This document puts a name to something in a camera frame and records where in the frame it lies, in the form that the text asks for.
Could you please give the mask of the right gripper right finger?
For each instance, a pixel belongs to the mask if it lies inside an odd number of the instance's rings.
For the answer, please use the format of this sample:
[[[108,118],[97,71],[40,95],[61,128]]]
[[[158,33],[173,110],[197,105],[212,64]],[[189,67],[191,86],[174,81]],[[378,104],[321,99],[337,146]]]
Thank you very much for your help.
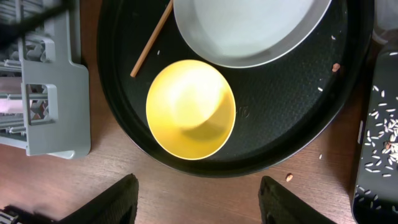
[[[262,178],[258,197],[262,223],[334,224],[269,176]]]

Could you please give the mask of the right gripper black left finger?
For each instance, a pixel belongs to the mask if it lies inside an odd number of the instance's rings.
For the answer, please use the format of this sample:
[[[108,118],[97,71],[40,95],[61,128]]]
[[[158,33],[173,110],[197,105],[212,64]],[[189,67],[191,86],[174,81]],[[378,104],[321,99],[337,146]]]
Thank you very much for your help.
[[[139,182],[128,174],[93,200],[61,220],[8,205],[1,209],[2,224],[134,224],[137,215]]]

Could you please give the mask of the yellow bowl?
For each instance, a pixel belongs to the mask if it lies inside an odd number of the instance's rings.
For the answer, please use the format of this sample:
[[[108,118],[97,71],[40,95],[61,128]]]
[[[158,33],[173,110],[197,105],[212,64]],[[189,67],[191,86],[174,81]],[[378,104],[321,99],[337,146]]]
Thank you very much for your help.
[[[236,121],[236,103],[216,68],[199,60],[181,60],[155,77],[147,94],[146,118],[165,151],[196,161],[226,144]]]

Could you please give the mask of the pink plastic cup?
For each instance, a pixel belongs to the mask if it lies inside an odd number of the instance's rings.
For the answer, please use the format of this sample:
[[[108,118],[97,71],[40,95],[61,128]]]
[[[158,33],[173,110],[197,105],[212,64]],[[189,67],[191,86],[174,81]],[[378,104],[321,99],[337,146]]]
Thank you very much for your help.
[[[1,77],[1,93],[21,94],[21,77]],[[1,113],[23,113],[22,100],[1,98]]]

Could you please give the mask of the grey ceramic plate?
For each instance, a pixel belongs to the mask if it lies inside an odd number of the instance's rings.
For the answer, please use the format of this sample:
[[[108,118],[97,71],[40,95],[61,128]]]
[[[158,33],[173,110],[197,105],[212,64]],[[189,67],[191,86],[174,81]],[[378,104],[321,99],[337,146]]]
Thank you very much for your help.
[[[300,45],[331,0],[174,0],[186,44],[201,58],[228,68],[270,63]]]

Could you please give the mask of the wooden chopstick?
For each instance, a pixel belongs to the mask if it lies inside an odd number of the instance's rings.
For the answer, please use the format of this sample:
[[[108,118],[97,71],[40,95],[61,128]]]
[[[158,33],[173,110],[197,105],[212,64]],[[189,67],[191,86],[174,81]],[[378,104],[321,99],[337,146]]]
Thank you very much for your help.
[[[140,67],[142,66],[142,64],[144,63],[144,60],[146,59],[150,49],[152,48],[153,44],[155,43],[158,35],[160,34],[164,24],[166,23],[170,13],[172,12],[173,9],[173,4],[174,1],[170,0],[167,7],[165,8],[164,13],[162,14],[161,18],[159,19],[154,31],[152,32],[149,40],[147,41],[143,51],[141,52],[139,58],[137,59],[136,64],[134,65],[130,76],[131,77],[135,77],[137,75],[137,73],[139,72]]]

